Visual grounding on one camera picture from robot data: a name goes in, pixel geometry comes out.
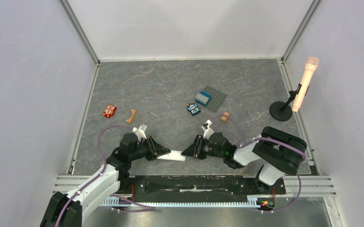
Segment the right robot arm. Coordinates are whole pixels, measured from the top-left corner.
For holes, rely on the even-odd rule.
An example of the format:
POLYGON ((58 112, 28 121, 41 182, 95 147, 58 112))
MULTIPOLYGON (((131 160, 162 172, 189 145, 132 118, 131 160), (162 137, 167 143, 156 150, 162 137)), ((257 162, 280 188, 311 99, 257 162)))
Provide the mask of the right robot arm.
POLYGON ((201 160, 208 156, 218 157, 232 169, 261 159, 265 165, 260 169, 254 185, 260 193, 267 193, 281 177, 297 174, 300 164, 307 159, 306 149, 307 143, 303 139, 267 126, 259 136, 242 146, 232 144, 220 132, 209 136, 198 135, 182 155, 201 160))

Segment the small brown wooden block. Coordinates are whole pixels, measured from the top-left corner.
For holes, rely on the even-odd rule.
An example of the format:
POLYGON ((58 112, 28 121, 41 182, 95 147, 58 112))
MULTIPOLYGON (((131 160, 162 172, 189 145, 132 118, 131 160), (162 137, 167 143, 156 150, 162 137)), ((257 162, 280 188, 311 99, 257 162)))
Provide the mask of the small brown wooden block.
POLYGON ((220 118, 220 119, 221 119, 223 122, 226 122, 226 121, 228 120, 229 116, 230 116, 230 113, 229 113, 229 112, 224 112, 224 113, 222 114, 222 116, 221 116, 221 118, 220 118))

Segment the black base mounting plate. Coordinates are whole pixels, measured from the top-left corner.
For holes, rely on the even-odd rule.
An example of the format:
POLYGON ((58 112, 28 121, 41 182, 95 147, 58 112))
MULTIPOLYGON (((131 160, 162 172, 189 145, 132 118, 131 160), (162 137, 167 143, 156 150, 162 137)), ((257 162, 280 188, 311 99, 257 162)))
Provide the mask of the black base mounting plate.
POLYGON ((286 194, 277 180, 264 186, 242 175, 137 175, 121 183, 117 194, 131 194, 136 202, 245 202, 248 196, 286 194))

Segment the grey lego brick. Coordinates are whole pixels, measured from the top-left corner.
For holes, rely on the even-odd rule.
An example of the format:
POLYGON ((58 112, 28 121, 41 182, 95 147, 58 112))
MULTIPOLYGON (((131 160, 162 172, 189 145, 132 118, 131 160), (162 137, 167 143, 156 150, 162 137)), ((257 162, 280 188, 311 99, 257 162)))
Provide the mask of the grey lego brick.
POLYGON ((203 106, 206 106, 208 101, 209 101, 209 98, 201 93, 198 93, 196 96, 195 96, 195 101, 196 103, 198 104, 201 104, 203 106))

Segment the grey lego baseplate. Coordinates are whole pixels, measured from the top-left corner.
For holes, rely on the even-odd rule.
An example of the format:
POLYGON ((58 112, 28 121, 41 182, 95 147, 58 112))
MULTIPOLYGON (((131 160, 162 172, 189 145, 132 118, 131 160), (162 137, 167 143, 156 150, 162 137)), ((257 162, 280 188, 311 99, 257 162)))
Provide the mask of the grey lego baseplate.
POLYGON ((210 100, 207 102, 205 107, 216 113, 219 110, 220 106, 225 101, 227 94, 210 86, 206 86, 203 92, 211 96, 210 100))

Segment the large wooden block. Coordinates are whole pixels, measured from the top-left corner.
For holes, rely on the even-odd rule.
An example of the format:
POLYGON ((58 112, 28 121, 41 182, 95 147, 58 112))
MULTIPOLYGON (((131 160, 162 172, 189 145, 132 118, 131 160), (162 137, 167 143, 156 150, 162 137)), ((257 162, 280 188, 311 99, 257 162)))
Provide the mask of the large wooden block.
POLYGON ((135 109, 131 109, 130 111, 131 111, 131 116, 125 120, 125 122, 127 123, 132 123, 134 121, 137 112, 135 109))

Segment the white remote control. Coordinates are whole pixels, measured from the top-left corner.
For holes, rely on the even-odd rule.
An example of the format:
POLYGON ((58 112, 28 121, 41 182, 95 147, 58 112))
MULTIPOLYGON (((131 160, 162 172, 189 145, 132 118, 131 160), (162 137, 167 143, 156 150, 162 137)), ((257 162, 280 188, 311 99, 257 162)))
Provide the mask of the white remote control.
POLYGON ((182 155, 182 151, 171 150, 170 153, 161 155, 161 156, 157 157, 157 159, 171 160, 171 161, 185 161, 186 156, 182 155))

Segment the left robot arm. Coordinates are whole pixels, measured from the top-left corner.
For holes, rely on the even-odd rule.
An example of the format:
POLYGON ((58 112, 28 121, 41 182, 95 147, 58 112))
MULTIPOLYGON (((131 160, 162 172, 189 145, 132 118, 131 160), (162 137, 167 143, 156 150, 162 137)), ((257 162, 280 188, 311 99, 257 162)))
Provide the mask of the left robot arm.
POLYGON ((86 218, 112 194, 130 187, 129 169, 134 160, 154 160, 171 153, 151 136, 141 138, 124 134, 119 146, 99 170, 67 193, 56 192, 50 199, 40 225, 42 227, 80 227, 86 218))

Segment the red owl toy block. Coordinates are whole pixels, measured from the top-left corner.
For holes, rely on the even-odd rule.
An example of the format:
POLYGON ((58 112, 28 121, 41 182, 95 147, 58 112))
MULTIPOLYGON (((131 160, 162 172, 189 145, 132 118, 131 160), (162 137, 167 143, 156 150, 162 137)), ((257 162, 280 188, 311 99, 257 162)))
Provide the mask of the red owl toy block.
POLYGON ((103 111, 103 116, 107 117, 107 118, 111 118, 114 116, 116 110, 117 110, 116 105, 107 105, 107 107, 103 111))

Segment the blue lego brick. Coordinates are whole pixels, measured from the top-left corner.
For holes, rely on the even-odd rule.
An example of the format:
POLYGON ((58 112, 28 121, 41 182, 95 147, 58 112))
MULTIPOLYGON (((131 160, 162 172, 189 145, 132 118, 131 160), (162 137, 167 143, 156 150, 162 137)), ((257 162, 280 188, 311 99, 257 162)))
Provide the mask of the blue lego brick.
POLYGON ((210 99, 212 98, 212 96, 204 91, 201 91, 199 93, 199 99, 201 100, 201 102, 203 103, 207 103, 210 99))

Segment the black microphone stand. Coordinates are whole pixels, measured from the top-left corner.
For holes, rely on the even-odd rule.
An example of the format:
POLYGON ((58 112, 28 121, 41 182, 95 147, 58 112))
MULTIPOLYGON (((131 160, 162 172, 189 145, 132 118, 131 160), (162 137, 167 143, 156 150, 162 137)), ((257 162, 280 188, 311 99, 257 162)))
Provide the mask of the black microphone stand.
POLYGON ((270 115, 277 121, 285 122, 291 119, 293 115, 293 107, 290 106, 296 100, 296 96, 302 90, 302 84, 298 84, 296 90, 289 91, 289 98, 286 102, 276 101, 269 107, 270 115))

